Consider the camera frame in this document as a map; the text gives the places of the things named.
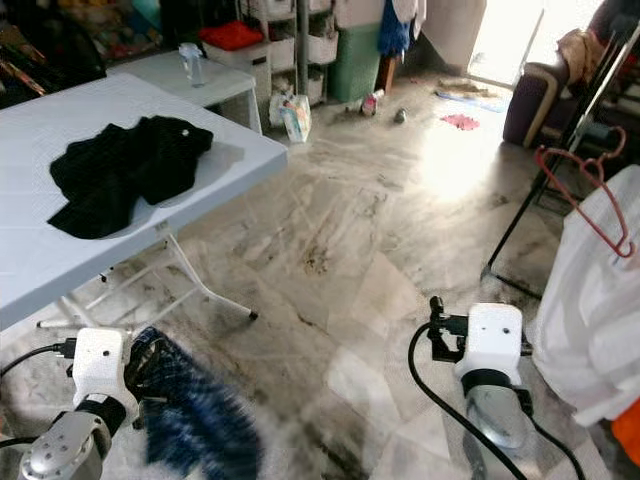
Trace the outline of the pink hanger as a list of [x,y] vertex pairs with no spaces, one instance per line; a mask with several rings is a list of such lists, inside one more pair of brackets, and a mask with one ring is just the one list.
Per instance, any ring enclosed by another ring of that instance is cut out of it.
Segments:
[[[572,210],[585,221],[585,224],[593,230],[596,236],[607,244],[609,250],[617,257],[620,257],[620,259],[631,259],[631,257],[635,255],[637,247],[636,244],[632,242],[631,230],[628,228],[625,210],[623,210],[616,193],[608,186],[607,179],[605,179],[604,175],[604,164],[622,154],[623,150],[625,150],[628,134],[622,127],[613,125],[613,127],[605,129],[602,137],[607,140],[611,134],[616,134],[617,136],[616,146],[614,146],[612,150],[604,151],[603,154],[600,154],[598,157],[580,157],[568,151],[567,148],[548,148],[547,146],[541,146],[536,148],[534,160],[535,163],[538,164],[541,173],[545,175],[545,178],[549,180],[556,191],[561,193],[563,200],[568,202]],[[564,186],[562,180],[559,179],[552,168],[550,168],[550,160],[570,160],[571,163],[579,169],[582,177],[590,180],[591,186],[596,188],[596,193],[603,193],[605,198],[607,198],[607,205],[609,206],[609,210],[611,210],[612,219],[614,219],[614,223],[616,223],[618,227],[616,236],[613,236],[609,230],[603,227],[600,221],[596,221],[594,216],[585,209],[585,198],[573,196],[570,189]]]

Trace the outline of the blue plaid garment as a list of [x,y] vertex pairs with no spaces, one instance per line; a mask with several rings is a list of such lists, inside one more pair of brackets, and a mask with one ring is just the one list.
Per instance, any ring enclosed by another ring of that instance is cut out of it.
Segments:
[[147,326],[131,344],[125,385],[140,402],[143,461],[200,480],[259,480],[264,448],[232,389],[169,335]]

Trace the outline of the black garment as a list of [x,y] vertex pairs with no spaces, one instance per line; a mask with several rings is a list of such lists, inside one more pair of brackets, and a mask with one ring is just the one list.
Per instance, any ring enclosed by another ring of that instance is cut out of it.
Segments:
[[86,241],[114,236],[132,223],[138,200],[161,204],[191,189],[214,140],[188,120],[155,115],[69,143],[49,166],[67,202],[47,224]]

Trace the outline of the black drying rack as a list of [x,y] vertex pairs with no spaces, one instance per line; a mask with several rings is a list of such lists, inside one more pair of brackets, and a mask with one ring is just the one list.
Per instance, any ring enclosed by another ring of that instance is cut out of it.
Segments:
[[[584,100],[579,102],[575,111],[570,116],[570,123],[567,124],[567,129],[559,134],[557,147],[566,147],[567,150],[572,151],[573,148],[579,146],[582,136],[595,136],[604,140],[607,134],[602,131],[603,124],[595,122],[593,113],[600,104],[605,88],[613,81],[613,78],[617,77],[617,73],[620,72],[621,67],[625,64],[625,59],[636,44],[640,44],[640,17],[635,15],[623,14],[620,19],[614,20],[612,28],[611,42],[609,42],[603,58],[603,68],[598,70],[595,76],[591,78],[591,82],[588,86],[589,95],[584,96]],[[499,280],[503,284],[508,285],[509,288],[516,289],[518,293],[525,294],[525,296],[532,298],[532,300],[541,300],[541,294],[535,291],[531,291],[526,285],[517,282],[515,279],[503,276],[494,270],[495,261],[499,259],[500,253],[507,246],[509,238],[515,233],[516,227],[520,224],[522,218],[524,218],[526,211],[530,209],[531,205],[534,205],[539,200],[547,188],[548,180],[557,180],[556,169],[559,165],[558,161],[552,161],[550,163],[550,174],[538,173],[532,180],[530,191],[527,193],[524,201],[521,202],[520,207],[509,221],[506,232],[500,237],[500,241],[497,247],[494,248],[489,260],[485,262],[483,273],[480,275],[481,280],[492,278]]]

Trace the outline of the orange shirt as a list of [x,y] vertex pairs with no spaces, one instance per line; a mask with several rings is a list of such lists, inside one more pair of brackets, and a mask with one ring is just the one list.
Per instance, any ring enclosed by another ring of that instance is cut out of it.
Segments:
[[612,421],[611,431],[628,460],[640,467],[640,398]]

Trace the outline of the pink rag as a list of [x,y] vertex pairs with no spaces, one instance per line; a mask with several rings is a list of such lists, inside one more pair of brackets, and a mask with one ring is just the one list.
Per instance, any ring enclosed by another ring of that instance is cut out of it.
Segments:
[[449,125],[453,125],[454,128],[460,129],[460,131],[475,131],[475,129],[480,127],[479,120],[460,113],[444,115],[440,120]]

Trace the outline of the pink white toy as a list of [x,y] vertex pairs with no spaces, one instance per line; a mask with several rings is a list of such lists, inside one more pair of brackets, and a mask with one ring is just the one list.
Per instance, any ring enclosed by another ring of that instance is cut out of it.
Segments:
[[374,116],[378,114],[378,109],[384,96],[384,90],[375,90],[369,93],[369,95],[365,96],[364,100],[362,100],[358,110],[360,110],[360,113],[364,116]]

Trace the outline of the purple sofa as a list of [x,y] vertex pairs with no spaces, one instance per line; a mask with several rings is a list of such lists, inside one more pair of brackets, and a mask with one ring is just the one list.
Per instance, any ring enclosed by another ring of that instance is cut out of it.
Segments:
[[[503,141],[524,147],[556,140],[589,83],[566,86],[568,73],[557,41],[573,29],[593,32],[605,49],[614,20],[623,14],[640,17],[640,0],[530,0],[540,6],[525,63],[509,100]],[[598,70],[603,68],[603,58]]]

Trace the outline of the flat beige cloth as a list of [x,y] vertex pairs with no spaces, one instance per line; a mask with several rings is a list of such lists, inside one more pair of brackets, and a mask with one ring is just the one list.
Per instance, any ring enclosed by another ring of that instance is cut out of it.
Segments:
[[435,84],[434,93],[442,99],[462,100],[488,100],[500,99],[502,92],[490,91],[481,87],[470,79],[439,79]]

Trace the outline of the tissue pack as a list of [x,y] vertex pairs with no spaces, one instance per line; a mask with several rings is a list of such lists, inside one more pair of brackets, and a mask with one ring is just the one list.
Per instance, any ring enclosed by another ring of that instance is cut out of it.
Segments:
[[292,143],[305,143],[311,132],[310,97],[276,92],[268,101],[271,127],[283,128]]

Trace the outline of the green bin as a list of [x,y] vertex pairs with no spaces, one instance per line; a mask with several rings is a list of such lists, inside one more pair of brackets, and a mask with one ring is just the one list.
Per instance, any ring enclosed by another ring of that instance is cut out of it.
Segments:
[[326,78],[326,101],[357,102],[375,90],[379,24],[338,28],[337,52]]

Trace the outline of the blue hanging cloth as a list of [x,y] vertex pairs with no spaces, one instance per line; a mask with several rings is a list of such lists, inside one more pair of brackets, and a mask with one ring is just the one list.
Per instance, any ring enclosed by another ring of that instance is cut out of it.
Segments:
[[378,35],[378,51],[383,58],[396,58],[406,52],[411,44],[411,24],[412,19],[398,17],[394,0],[384,0]]

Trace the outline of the white storage drawer shelf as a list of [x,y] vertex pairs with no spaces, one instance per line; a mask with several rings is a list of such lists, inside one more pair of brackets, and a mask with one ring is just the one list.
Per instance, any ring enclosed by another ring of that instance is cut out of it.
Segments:
[[264,35],[264,40],[228,51],[205,42],[205,54],[227,67],[250,73],[260,108],[273,92],[293,90],[300,69],[306,72],[312,105],[326,101],[328,67],[337,59],[340,35],[333,0],[237,0],[236,19]]

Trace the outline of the crumpled beige garment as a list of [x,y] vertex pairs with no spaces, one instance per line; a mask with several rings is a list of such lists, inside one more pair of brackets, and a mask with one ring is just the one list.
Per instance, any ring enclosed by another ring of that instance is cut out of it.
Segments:
[[557,41],[558,54],[567,68],[566,86],[589,83],[604,54],[604,45],[593,32],[573,29]]

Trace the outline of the clear water bottle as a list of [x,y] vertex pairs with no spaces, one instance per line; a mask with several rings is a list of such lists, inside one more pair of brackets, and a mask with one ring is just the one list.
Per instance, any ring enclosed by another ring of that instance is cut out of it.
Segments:
[[197,44],[184,42],[177,50],[183,68],[186,69],[186,78],[193,88],[204,86],[206,79],[204,76],[204,50]]

